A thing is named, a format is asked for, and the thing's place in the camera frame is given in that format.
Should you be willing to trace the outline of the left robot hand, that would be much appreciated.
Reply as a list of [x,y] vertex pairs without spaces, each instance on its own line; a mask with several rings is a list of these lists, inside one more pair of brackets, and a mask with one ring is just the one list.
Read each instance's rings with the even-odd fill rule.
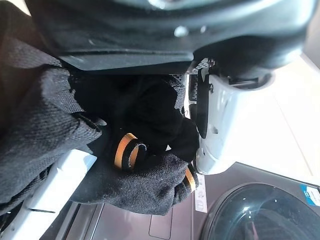
[[298,57],[316,0],[28,0],[46,46],[91,73],[191,74],[199,173],[226,171],[236,128],[272,72]]

